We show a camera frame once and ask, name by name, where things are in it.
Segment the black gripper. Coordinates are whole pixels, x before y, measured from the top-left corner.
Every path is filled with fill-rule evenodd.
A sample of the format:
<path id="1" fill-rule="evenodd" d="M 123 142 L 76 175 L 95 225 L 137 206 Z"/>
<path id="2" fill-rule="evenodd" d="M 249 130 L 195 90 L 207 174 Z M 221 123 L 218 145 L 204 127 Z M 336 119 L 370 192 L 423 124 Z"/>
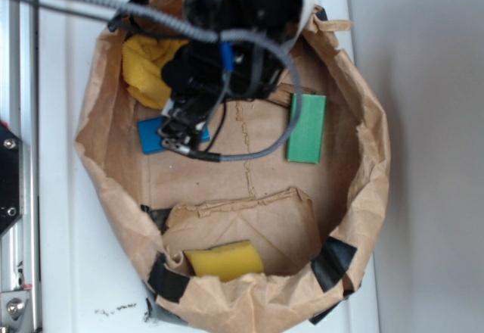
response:
<path id="1" fill-rule="evenodd" d="M 183 45 L 161 70 L 171 89 L 157 130 L 161 145 L 182 155 L 201 155 L 203 131 L 219 106 L 267 98 L 283 70 L 273 54 L 250 42 Z"/>

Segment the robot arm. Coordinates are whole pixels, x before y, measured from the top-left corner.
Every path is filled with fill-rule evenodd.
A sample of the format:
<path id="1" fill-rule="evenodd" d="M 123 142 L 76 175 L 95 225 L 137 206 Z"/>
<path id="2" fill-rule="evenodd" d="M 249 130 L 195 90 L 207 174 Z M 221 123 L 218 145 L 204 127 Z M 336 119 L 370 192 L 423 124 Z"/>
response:
<path id="1" fill-rule="evenodd" d="M 312 12 L 312 0 L 185 0 L 184 20 L 161 14 L 167 39 L 186 39 L 160 71 L 170 88 L 157 141 L 186 157 L 222 162 L 200 150 L 208 122 L 229 101 L 267 98 Z"/>

